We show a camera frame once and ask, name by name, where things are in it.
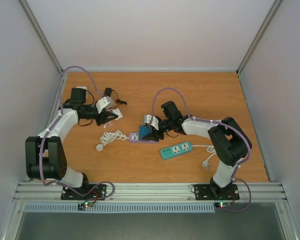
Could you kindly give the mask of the blue cube socket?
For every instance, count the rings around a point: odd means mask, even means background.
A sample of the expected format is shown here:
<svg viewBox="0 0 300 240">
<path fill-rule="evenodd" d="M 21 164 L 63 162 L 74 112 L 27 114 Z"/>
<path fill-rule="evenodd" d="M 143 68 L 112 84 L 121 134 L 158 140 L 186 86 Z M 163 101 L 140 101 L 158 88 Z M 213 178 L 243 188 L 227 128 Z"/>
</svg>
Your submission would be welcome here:
<svg viewBox="0 0 300 240">
<path fill-rule="evenodd" d="M 138 132 L 138 140 L 143 141 L 143 137 L 149 135 L 152 132 L 152 129 L 146 125 L 141 125 L 139 127 L 139 132 Z"/>
</svg>

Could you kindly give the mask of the purple power strip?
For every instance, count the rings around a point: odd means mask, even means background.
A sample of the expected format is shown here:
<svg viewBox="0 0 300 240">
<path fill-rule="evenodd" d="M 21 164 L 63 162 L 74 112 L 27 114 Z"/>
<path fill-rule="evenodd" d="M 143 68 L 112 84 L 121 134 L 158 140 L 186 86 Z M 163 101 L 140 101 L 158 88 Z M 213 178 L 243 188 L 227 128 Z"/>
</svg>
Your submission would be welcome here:
<svg viewBox="0 0 300 240">
<path fill-rule="evenodd" d="M 131 144 L 158 144 L 158 141 L 152 140 L 139 140 L 139 133 L 138 132 L 130 132 L 128 135 L 128 141 Z"/>
</svg>

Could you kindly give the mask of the white tiger print plug adapter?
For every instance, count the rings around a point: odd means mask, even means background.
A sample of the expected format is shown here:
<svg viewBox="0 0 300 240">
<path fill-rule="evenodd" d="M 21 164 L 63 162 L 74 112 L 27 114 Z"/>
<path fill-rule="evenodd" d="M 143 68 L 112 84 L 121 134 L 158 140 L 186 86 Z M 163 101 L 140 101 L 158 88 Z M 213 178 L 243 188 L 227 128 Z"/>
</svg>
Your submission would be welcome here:
<svg viewBox="0 0 300 240">
<path fill-rule="evenodd" d="M 87 86 L 77 86 L 76 88 L 79 88 L 79 89 L 84 89 L 85 91 L 88 90 L 88 87 Z"/>
</svg>

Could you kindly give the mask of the black power adapter with cable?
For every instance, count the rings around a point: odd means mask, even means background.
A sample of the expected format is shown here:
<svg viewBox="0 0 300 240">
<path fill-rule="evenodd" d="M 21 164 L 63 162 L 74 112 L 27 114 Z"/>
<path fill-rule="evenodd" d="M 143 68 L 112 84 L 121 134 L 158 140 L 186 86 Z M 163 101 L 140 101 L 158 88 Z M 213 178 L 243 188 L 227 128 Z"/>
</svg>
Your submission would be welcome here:
<svg viewBox="0 0 300 240">
<path fill-rule="evenodd" d="M 110 87 L 106 87 L 105 91 L 104 91 L 104 95 L 110 97 L 112 95 L 112 93 L 115 94 L 115 96 L 113 97 L 114 102 L 116 103 L 117 106 L 119 105 L 127 105 L 128 103 L 126 101 L 123 101 L 119 98 L 119 95 L 117 94 L 117 92 L 115 90 L 113 90 Z"/>
</svg>

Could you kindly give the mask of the teal power strip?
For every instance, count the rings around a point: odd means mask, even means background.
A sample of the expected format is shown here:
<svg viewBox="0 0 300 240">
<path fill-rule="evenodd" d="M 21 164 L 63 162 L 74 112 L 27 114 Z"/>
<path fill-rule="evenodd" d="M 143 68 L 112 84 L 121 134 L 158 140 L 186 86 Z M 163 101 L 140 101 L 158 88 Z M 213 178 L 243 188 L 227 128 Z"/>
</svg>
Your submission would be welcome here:
<svg viewBox="0 0 300 240">
<path fill-rule="evenodd" d="M 170 147 L 166 147 L 160 150 L 161 158 L 169 160 L 187 153 L 190 153 L 193 150 L 193 146 L 189 141 L 182 142 Z"/>
</svg>

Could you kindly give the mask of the white charger with cable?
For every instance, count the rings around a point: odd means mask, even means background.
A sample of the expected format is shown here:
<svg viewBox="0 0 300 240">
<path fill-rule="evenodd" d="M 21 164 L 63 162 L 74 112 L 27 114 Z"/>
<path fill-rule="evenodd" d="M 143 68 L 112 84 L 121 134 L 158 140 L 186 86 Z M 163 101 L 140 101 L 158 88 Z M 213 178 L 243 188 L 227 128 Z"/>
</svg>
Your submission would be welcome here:
<svg viewBox="0 0 300 240">
<path fill-rule="evenodd" d="M 103 125 L 103 128 L 109 128 L 114 124 L 114 121 L 117 121 L 123 117 L 122 112 L 118 108 L 110 109 L 110 113 L 115 114 L 117 117 L 114 120 L 110 120 Z"/>
</svg>

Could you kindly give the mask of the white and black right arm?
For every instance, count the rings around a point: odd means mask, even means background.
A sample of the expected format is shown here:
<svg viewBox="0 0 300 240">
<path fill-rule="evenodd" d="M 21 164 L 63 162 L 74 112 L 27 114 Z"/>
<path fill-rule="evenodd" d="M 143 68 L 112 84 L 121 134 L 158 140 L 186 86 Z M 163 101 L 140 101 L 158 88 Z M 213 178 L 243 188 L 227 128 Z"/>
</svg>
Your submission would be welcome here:
<svg viewBox="0 0 300 240">
<path fill-rule="evenodd" d="M 207 120 L 190 114 L 182 115 L 173 101 L 162 104 L 161 109 L 165 119 L 151 114 L 143 117 L 143 124 L 151 128 L 151 133 L 143 139 L 158 142 L 169 131 L 210 139 L 219 163 L 209 188 L 214 198 L 224 197 L 235 181 L 238 168 L 251 156 L 252 143 L 249 138 L 232 117 Z"/>
</svg>

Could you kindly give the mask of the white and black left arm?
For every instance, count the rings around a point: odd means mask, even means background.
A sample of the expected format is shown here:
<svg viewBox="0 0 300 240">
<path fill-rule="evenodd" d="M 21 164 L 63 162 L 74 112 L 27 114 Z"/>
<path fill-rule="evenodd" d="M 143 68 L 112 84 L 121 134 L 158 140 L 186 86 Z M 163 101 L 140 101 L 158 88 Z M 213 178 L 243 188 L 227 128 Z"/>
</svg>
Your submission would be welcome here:
<svg viewBox="0 0 300 240">
<path fill-rule="evenodd" d="M 72 191 L 73 197 L 86 199 L 95 189 L 89 183 L 86 174 L 68 166 L 63 141 L 72 127 L 81 120 L 104 125 L 120 117 L 120 111 L 113 109 L 114 101 L 111 90 L 91 104 L 86 103 L 89 91 L 85 88 L 73 88 L 70 98 L 61 102 L 56 117 L 48 127 L 37 136 L 25 140 L 26 174 L 30 179 L 37 179 L 43 185 L 58 184 L 66 192 Z"/>
</svg>

